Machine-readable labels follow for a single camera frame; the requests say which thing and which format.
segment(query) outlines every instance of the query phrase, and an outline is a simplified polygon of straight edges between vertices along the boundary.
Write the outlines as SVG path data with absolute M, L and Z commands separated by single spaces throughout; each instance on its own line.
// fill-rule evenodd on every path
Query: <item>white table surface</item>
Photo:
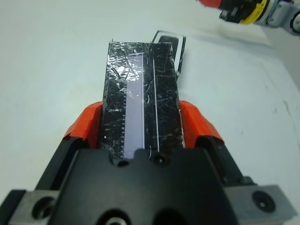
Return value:
M 278 184 L 300 213 L 300 93 L 260 27 L 218 15 L 193 0 L 0 0 L 0 202 L 33 189 L 67 128 L 102 100 L 108 42 L 167 30 L 187 36 L 180 99 L 244 175 Z

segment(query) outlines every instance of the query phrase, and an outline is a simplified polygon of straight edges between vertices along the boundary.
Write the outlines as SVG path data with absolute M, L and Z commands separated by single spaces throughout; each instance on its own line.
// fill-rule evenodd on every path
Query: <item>orange gripper pad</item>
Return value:
M 196 106 L 180 101 L 180 109 L 186 148 L 194 148 L 199 136 L 213 136 L 223 142 L 215 127 L 202 116 Z
M 77 120 L 69 127 L 64 138 L 81 137 L 90 145 L 90 148 L 96 148 L 99 123 L 101 117 L 102 102 L 96 102 L 89 105 L 80 114 Z

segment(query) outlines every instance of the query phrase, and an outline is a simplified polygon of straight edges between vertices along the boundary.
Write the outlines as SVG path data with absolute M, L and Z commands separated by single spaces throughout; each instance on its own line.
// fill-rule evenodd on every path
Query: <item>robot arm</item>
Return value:
M 300 36 L 300 4 L 292 0 L 199 0 L 222 10 L 220 18 L 233 23 L 281 27 Z

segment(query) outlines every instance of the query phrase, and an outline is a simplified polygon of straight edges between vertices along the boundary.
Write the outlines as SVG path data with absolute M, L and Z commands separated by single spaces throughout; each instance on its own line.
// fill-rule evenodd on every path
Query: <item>screw hole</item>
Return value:
M 109 210 L 101 216 L 97 225 L 130 225 L 130 221 L 123 211 Z
M 178 211 L 166 209 L 157 214 L 153 225 L 188 225 L 188 223 Z
M 118 163 L 118 167 L 125 167 L 125 166 L 127 166 L 127 165 L 129 165 L 129 162 L 128 161 L 126 161 L 126 160 L 122 160 L 122 161 L 120 161 L 119 163 Z
M 153 161 L 157 165 L 167 165 L 170 163 L 170 160 L 163 154 L 155 155 Z
M 263 191 L 255 191 L 252 195 L 255 205 L 264 212 L 273 212 L 275 210 L 275 203 L 273 199 Z
M 35 219 L 44 219 L 48 217 L 54 206 L 54 198 L 43 197 L 34 205 L 32 210 L 32 216 Z

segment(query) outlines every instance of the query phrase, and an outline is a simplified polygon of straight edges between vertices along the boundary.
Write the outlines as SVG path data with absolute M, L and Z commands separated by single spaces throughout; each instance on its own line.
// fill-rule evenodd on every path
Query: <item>metal plate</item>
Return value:
M 297 215 L 297 212 L 277 185 L 227 187 L 225 192 L 241 225 L 279 225 Z M 263 211 L 256 205 L 261 204 L 264 208 L 269 204 L 268 199 L 264 197 L 261 197 L 258 199 L 259 202 L 255 203 L 254 193 L 257 192 L 266 193 L 272 198 L 275 204 L 273 211 Z

